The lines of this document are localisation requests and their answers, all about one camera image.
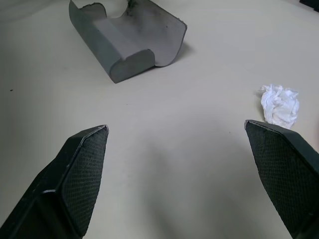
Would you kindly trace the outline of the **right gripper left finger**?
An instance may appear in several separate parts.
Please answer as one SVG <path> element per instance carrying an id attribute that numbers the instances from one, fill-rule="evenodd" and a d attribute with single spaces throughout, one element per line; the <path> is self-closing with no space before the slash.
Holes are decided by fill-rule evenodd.
<path id="1" fill-rule="evenodd" d="M 109 128 L 69 137 L 0 228 L 2 239 L 81 239 L 100 190 Z"/>

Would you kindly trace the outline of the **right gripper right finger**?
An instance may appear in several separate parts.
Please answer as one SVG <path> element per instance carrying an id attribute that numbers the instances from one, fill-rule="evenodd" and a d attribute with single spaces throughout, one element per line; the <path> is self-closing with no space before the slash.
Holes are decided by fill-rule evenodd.
<path id="1" fill-rule="evenodd" d="M 294 239 L 319 237 L 319 154 L 297 132 L 248 119 L 260 180 Z"/>

